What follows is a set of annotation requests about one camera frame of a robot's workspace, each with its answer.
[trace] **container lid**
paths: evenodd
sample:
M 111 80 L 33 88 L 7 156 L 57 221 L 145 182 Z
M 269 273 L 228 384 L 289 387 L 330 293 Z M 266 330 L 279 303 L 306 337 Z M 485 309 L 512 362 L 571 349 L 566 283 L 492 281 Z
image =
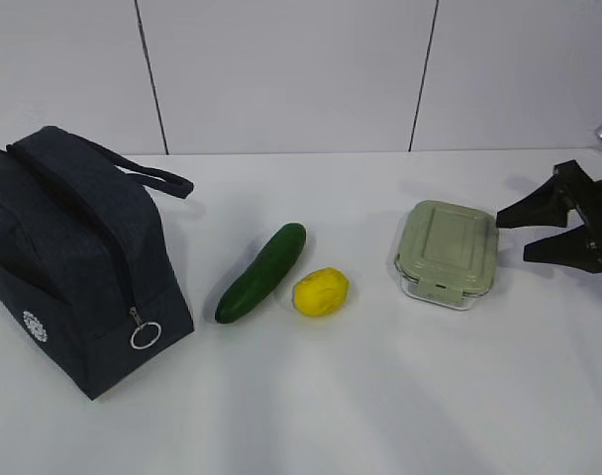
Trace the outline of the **container lid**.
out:
M 498 237 L 488 213 L 423 201 L 407 219 L 396 268 L 443 300 L 483 295 L 494 280 Z

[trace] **green cucumber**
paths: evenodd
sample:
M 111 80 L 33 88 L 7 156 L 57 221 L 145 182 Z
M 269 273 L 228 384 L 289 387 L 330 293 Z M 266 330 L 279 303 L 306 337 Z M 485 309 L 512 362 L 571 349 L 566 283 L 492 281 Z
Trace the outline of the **green cucumber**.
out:
M 220 324 L 231 324 L 265 299 L 301 255 L 305 236 L 305 228 L 298 223 L 289 223 L 277 231 L 224 293 L 215 311 L 215 320 Z

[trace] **lunch bag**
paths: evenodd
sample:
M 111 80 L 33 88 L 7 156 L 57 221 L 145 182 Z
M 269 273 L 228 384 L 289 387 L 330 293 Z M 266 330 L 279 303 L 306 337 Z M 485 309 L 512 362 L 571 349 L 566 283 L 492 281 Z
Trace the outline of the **lunch bag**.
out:
M 0 150 L 0 301 L 90 399 L 193 332 L 144 186 L 193 190 L 56 127 Z

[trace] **food container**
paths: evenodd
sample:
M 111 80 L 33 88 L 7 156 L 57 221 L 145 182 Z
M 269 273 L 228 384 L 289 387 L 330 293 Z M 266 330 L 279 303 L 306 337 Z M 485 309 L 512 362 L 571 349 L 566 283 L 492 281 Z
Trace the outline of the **food container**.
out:
M 416 299 L 469 309 L 492 287 L 498 237 L 488 213 L 439 201 L 419 203 L 394 261 L 402 290 Z

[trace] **yellow lemon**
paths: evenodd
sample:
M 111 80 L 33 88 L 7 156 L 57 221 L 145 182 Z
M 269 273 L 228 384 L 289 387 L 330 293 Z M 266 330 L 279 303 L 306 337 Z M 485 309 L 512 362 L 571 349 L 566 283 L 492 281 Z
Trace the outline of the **yellow lemon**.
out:
M 333 267 L 307 275 L 294 286 L 294 307 L 308 317 L 323 317 L 340 307 L 348 296 L 350 282 Z

